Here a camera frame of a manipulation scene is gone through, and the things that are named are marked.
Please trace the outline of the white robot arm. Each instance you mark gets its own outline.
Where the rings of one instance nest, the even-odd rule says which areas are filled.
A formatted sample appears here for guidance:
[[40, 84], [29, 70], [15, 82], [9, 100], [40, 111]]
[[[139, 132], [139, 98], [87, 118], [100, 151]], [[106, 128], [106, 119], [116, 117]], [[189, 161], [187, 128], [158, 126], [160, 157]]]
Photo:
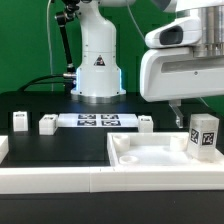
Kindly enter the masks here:
[[[129, 6], [136, 0], [81, 0], [82, 63], [73, 96], [107, 103], [125, 94], [116, 64], [116, 28], [99, 8]], [[167, 101], [183, 125], [183, 99], [224, 94], [224, 0], [151, 0], [177, 18], [144, 37], [149, 50], [140, 65], [140, 94]]]

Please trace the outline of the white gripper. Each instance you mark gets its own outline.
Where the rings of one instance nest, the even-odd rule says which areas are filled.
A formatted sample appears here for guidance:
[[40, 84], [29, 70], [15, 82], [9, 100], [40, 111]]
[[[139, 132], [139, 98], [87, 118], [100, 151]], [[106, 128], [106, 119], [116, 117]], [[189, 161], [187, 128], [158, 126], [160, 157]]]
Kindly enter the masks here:
[[195, 58], [190, 47], [148, 50], [141, 61], [140, 94], [148, 102], [170, 100], [182, 128], [177, 99], [224, 95], [224, 57]]

